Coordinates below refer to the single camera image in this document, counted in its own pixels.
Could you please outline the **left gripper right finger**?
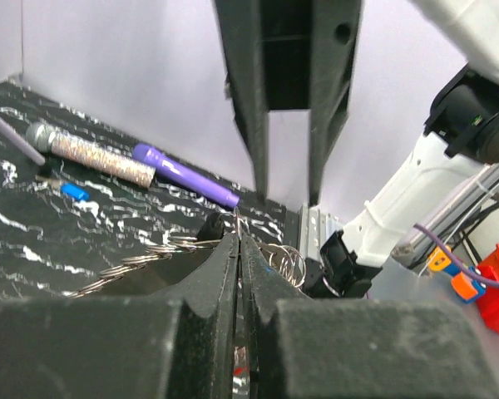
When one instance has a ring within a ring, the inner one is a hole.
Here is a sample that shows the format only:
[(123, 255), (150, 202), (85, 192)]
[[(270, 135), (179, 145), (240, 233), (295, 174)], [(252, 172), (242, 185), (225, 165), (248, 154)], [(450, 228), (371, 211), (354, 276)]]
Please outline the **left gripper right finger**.
[(253, 398), (499, 398), (472, 325), (439, 302), (312, 299), (240, 240)]

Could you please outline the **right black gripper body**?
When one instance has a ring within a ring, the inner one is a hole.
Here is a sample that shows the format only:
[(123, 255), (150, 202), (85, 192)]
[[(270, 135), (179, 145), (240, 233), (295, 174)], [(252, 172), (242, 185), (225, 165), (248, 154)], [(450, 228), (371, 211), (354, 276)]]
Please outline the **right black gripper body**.
[(266, 101), (271, 111), (309, 108), (313, 3), (259, 3)]

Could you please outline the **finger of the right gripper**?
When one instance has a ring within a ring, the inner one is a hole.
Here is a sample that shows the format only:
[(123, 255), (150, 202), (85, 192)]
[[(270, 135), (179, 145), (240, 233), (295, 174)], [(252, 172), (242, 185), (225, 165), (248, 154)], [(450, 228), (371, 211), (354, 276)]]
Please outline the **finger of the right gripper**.
[(309, 83), (309, 205), (320, 201), (325, 165), (348, 119), (361, 1), (313, 1)]
[(253, 165), (254, 189), (269, 188), (269, 120), (259, 1), (216, 1), (235, 123)]

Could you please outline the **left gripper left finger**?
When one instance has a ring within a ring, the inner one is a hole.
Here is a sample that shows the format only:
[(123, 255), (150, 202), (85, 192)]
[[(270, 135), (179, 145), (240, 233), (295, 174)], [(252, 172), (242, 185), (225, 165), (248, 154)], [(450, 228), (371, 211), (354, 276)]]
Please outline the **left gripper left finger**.
[(229, 398), (239, 242), (149, 295), (0, 303), (0, 398)]

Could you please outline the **large toothed keyring disc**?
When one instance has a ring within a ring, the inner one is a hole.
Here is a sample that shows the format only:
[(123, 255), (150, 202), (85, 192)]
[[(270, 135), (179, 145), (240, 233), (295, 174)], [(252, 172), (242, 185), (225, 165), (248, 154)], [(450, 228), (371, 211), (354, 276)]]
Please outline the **large toothed keyring disc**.
[[(238, 211), (221, 214), (225, 223), (223, 237), (249, 229)], [(95, 281), (68, 297), (147, 295), (175, 285), (197, 270), (221, 241), (198, 241), (196, 234), (171, 234), (166, 243), (150, 245), (144, 254), (124, 258), (119, 265), (101, 271)]]

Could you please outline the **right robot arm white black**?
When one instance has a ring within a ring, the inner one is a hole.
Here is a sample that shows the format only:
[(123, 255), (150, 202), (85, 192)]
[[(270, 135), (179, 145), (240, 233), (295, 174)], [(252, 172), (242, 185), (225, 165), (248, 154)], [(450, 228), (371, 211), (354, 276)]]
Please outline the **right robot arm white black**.
[[(410, 156), (323, 246), (316, 298), (361, 297), (398, 241), (452, 189), (499, 163), (499, 1), (418, 1), (467, 64), (437, 94)], [(268, 194), (268, 115), (307, 110), (309, 204), (348, 117), (359, 1), (215, 3), (235, 124)]]

